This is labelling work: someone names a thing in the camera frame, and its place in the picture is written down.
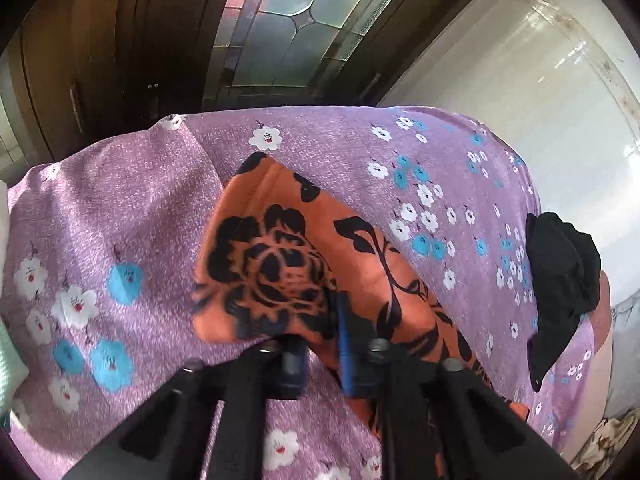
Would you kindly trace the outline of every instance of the blue flower print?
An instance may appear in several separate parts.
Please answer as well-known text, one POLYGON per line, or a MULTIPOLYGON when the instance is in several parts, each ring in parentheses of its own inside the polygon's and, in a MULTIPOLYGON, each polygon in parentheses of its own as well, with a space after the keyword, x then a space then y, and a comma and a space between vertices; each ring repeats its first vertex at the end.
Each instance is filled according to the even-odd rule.
POLYGON ((76 345, 66 339, 60 340, 53 347, 53 358, 63 372, 80 375, 84 370, 84 358, 76 345))
POLYGON ((414 166, 414 175, 420 182, 429 181, 429 173, 424 171, 419 164, 414 166))
POLYGON ((101 339, 89 354, 94 379, 111 393, 131 384, 133 362, 123 343, 101 339))
POLYGON ((433 241, 433 257, 436 260, 442 261, 444 259, 444 253, 446 250, 447 248, 444 245, 444 242, 441 242, 440 240, 433 241))
POLYGON ((116 264, 107 278, 107 289, 119 304, 130 305, 142 291, 142 269, 133 264, 116 264))
POLYGON ((502 247, 505 251, 513 251, 513 242, 508 238, 503 238, 500 240, 500 247, 502 247))
POLYGON ((406 189, 409 186, 409 183, 406 181, 406 175, 402 170, 394 171, 394 182, 399 189, 406 189))
POLYGON ((408 170, 411 167, 411 162, 409 161, 409 157, 406 155, 398 156, 398 166, 400 166, 404 170, 408 170))
POLYGON ((482 238, 476 240, 476 253, 480 256, 486 256, 486 249, 486 242, 482 238))
POLYGON ((418 254, 422 254, 422 256, 429 254, 429 247, 430 242, 425 235, 417 235, 417 237, 414 237, 414 241, 411 242, 411 248, 418 254))

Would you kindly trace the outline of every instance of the white tiled wall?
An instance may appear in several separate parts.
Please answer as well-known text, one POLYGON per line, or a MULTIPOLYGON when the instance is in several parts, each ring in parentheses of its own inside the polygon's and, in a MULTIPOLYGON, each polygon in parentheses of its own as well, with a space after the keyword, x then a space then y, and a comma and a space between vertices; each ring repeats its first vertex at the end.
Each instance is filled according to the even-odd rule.
POLYGON ((600 0, 474 0, 380 105, 488 124, 527 162, 543 209, 593 236, 616 304, 640 288, 636 95, 640 59, 600 0))

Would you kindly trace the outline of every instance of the white flower print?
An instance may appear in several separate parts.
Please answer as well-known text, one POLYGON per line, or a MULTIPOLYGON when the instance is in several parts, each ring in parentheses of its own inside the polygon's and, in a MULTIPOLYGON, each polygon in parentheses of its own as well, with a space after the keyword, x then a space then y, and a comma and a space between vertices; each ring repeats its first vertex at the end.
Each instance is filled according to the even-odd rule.
POLYGON ((377 162, 370 162, 367 164, 367 171, 375 178, 385 178, 389 175, 388 169, 385 166, 380 166, 377 162))
POLYGON ((494 351, 494 336, 491 333, 486 338, 484 350, 486 351, 486 356, 491 357, 491 352, 494 351))
POLYGON ((447 269, 444 271, 442 283, 447 287, 447 290, 453 290, 453 287, 456 286, 456 275, 453 270, 447 269))
POLYGON ((21 426, 23 429, 28 429, 31 424, 31 415, 27 413, 27 409, 24 407, 24 402, 22 399, 15 399, 11 403, 11 411, 14 414, 14 418, 16 423, 21 426))
POLYGON ((281 142, 280 130, 269 126, 256 128, 254 136, 249 139, 249 144, 259 150, 277 150, 281 142))
POLYGON ((401 127, 403 130, 408 130, 408 129, 409 129, 409 126, 413 126, 413 125, 414 125, 414 122, 413 122, 411 119, 407 118, 407 117, 400 117, 400 118, 398 119, 398 121, 396 122, 396 124, 397 124, 398 126, 400 126, 400 124, 403 124, 404 126, 406 126, 406 128, 402 128, 402 126, 400 126, 400 127, 401 127))
POLYGON ((71 285, 67 290, 60 290, 60 304, 65 314, 68 326, 84 328, 89 320, 98 315, 95 306, 97 294, 94 290, 85 292, 77 285, 71 285))
POLYGON ((51 325, 46 316, 32 308, 27 316, 27 330, 37 346, 51 343, 51 325))
POLYGON ((362 480, 378 480, 382 476, 382 459, 379 456, 372 456, 367 463, 362 466, 360 476, 362 480))
POLYGON ((429 231, 430 233, 436 232, 436 229, 438 228, 438 218, 436 215, 434 215, 434 213, 423 211, 422 213, 420 213, 420 220, 427 228, 427 231, 429 231))
POLYGON ((49 382, 49 393, 53 403, 67 415, 78 410, 80 394, 65 378, 53 378, 49 382))
POLYGON ((62 309, 62 302, 60 301, 60 292, 56 292, 56 299, 51 307, 51 317, 55 319, 62 328, 66 328, 65 311, 62 309))
POLYGON ((47 176, 44 177, 44 180, 55 180, 60 172, 60 163, 54 162, 47 167, 47 176))
POLYGON ((279 467, 290 465, 299 448, 298 434, 295 431, 270 431, 264 438, 264 468, 276 471, 279 467))
POLYGON ((407 202, 402 204, 402 207, 400 209, 400 216, 407 222, 413 222, 416 218, 418 218, 418 213, 415 211, 414 206, 407 202))
POLYGON ((158 122, 160 123, 160 126, 162 126, 165 130, 174 131, 180 128, 183 119, 184 115, 174 114, 158 122))
POLYGON ((504 287, 504 273, 502 272, 502 269, 498 269, 498 271, 495 273, 495 284, 498 286, 498 288, 504 287))
POLYGON ((465 211, 465 217, 466 217, 466 223, 468 223, 469 225, 473 225, 476 223, 476 215, 474 214, 473 211, 471 211, 471 209, 467 209, 465 211))
POLYGON ((316 480, 351 480, 348 467, 332 466, 328 473, 320 473, 316 480))
POLYGON ((449 223, 451 225, 456 224, 456 212, 453 211, 452 207, 447 207, 447 218, 449 219, 449 223))
POLYGON ((431 204, 433 204, 433 193, 431 192, 431 189, 426 187, 424 184, 418 185, 418 196, 420 197, 422 205, 431 207, 431 204))
POLYGON ((401 242, 405 242, 409 239, 411 231, 409 231, 409 226, 402 220, 392 220, 389 222, 389 228, 394 236, 401 242))
POLYGON ((380 128, 378 126, 372 126, 371 133, 374 134, 377 138, 386 140, 387 142, 391 140, 391 134, 388 131, 386 131, 384 128, 380 128))
POLYGON ((36 292, 44 292, 44 283, 49 271, 45 269, 38 258, 25 258, 15 271, 14 283, 18 293, 25 300, 33 300, 36 292))

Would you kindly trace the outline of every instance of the metal screw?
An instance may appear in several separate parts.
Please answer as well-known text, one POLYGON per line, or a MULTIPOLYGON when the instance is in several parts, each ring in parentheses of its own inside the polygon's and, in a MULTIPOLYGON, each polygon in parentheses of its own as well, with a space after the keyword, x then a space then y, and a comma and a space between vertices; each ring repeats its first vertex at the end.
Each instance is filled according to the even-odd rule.
POLYGON ((442 366, 444 366, 444 369, 447 372, 459 372, 460 370, 463 370, 465 368, 465 365, 463 365, 455 357, 449 357, 447 359, 444 359, 442 366))
POLYGON ((188 359, 185 364, 182 365, 182 369, 187 372, 197 372, 198 370, 202 370, 204 368, 204 361, 202 359, 198 359, 197 357, 192 357, 188 359))
POLYGON ((372 352, 384 352, 389 349, 389 341, 382 338, 372 339, 369 341, 369 350, 372 352))
POLYGON ((275 339, 268 339, 262 343, 262 346, 260 347, 260 352, 264 352, 265 354, 271 354, 278 351, 280 351, 280 345, 275 339))

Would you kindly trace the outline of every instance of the white cloth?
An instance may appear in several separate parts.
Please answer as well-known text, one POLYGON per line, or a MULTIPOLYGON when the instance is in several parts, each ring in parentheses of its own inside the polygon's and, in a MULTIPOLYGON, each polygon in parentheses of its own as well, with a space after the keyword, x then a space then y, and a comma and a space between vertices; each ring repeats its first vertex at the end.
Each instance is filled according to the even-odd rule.
POLYGON ((613 358, 605 416, 640 408, 640 290, 612 309, 613 358))

